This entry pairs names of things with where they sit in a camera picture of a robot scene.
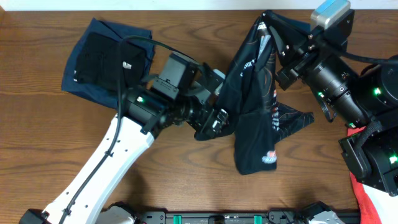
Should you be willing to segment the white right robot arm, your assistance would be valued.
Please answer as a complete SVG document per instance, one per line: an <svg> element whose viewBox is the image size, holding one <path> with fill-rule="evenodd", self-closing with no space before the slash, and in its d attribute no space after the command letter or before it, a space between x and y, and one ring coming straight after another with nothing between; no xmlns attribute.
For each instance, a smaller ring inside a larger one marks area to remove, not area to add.
<svg viewBox="0 0 398 224"><path fill-rule="evenodd" d="M270 10L262 17L279 55L276 80L284 90L306 83L328 121L337 116L354 134L339 141L357 181L397 195L397 57L347 52L354 11L325 26L294 21Z"/></svg>

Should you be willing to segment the folded navy blue garment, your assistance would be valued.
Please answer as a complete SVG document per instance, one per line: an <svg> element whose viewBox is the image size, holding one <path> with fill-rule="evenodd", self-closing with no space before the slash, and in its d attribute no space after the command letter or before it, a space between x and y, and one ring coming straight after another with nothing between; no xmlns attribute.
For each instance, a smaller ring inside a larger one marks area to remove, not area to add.
<svg viewBox="0 0 398 224"><path fill-rule="evenodd" d="M92 32L105 35L120 43L120 41L122 41L124 37L127 37L129 35L136 35L151 39L152 31L148 29L128 26L125 24L118 24L115 22L101 21L93 18L89 26L84 31L83 35L80 37L79 41L74 46L67 60L62 80L63 91L67 91L71 94L92 101L94 103L107 106L108 108L116 108L118 103L117 90L105 90L104 88L101 88L100 86L96 86L94 84L78 83L74 79L74 75L76 74L75 66L77 56L81 52L83 45L88 37L88 34ZM155 46L154 44L145 42L143 40L130 40L128 41L128 43L139 46L146 51L146 65L144 69L144 74L138 83L141 84L142 79L149 74L152 59L155 54Z"/></svg>

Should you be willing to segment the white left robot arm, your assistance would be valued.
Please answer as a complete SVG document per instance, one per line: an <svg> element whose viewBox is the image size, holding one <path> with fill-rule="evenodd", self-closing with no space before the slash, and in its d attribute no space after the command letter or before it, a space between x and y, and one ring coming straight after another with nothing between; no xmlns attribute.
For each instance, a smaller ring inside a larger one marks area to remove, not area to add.
<svg viewBox="0 0 398 224"><path fill-rule="evenodd" d="M161 130L188 122L211 138L228 117L191 96L169 102L140 85L126 96L122 92L118 88L117 115L75 179L44 210L28 209L20 223L96 223L113 190Z"/></svg>

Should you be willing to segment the red t-shirt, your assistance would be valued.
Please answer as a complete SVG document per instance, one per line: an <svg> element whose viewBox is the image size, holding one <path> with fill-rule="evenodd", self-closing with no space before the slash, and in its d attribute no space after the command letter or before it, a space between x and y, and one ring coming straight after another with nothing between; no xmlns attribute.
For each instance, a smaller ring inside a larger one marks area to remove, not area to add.
<svg viewBox="0 0 398 224"><path fill-rule="evenodd" d="M358 202L360 212L360 224L381 224L379 214L369 197L365 192L364 185L356 180L352 172L349 173L353 186L354 195Z"/></svg>

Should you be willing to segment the folded black garment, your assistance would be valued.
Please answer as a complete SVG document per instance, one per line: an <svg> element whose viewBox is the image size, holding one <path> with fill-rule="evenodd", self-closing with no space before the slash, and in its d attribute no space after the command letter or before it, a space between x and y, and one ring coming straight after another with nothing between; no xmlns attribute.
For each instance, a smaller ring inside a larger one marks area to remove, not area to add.
<svg viewBox="0 0 398 224"><path fill-rule="evenodd" d="M137 85L144 74L146 51L134 44L92 32L77 56L74 79L116 91L120 78L125 87Z"/></svg>

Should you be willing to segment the black patterned sports jersey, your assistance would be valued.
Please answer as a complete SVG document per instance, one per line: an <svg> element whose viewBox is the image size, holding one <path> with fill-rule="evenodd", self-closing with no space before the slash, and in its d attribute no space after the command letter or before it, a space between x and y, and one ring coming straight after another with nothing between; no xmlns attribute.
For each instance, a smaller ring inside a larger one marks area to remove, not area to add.
<svg viewBox="0 0 398 224"><path fill-rule="evenodd" d="M272 41L259 16L231 61L216 101L228 113L228 123L217 136L235 136L234 162L241 175L275 170L275 144L315 120L311 112L278 102Z"/></svg>

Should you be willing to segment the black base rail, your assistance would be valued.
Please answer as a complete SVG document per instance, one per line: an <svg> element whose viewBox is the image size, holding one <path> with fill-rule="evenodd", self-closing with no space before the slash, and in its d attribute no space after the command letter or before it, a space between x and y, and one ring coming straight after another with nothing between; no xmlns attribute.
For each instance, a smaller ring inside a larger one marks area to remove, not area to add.
<svg viewBox="0 0 398 224"><path fill-rule="evenodd" d="M313 203L302 210L272 209L265 212L135 212L125 203L117 202L102 211L100 223L131 224L299 224L347 223L360 224L359 212L334 211L323 202Z"/></svg>

